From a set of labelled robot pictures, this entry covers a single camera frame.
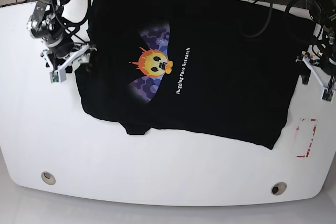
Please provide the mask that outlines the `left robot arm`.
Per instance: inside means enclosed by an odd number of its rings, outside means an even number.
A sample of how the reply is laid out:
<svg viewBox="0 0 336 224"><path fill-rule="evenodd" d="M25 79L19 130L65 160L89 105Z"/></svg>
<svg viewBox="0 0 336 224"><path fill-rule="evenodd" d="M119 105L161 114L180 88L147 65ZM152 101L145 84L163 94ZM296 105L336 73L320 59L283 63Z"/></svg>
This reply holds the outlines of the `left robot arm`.
<svg viewBox="0 0 336 224"><path fill-rule="evenodd" d="M327 94L331 94L335 91L335 0L307 0L312 20L320 25L319 34L308 40L300 38L292 32L288 23L290 9L299 1L291 0L283 14L288 43L292 43L292 46L287 47L292 54L295 46L311 46L317 59L312 60L311 55L304 52L298 60L314 73L323 90Z"/></svg>

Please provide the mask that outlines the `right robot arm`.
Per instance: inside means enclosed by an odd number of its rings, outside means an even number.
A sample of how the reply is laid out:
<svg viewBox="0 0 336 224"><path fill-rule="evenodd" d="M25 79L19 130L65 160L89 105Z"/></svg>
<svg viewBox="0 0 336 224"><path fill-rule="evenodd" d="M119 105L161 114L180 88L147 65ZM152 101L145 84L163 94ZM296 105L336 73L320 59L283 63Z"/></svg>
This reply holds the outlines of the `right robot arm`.
<svg viewBox="0 0 336 224"><path fill-rule="evenodd" d="M41 53L46 60L46 67L51 74L72 72L74 61L87 64L95 46L77 35L80 28L88 21L91 11L91 0L87 0L84 18L72 22L63 17L64 7L71 0L38 0L30 16L27 28L34 39L40 39L47 47Z"/></svg>

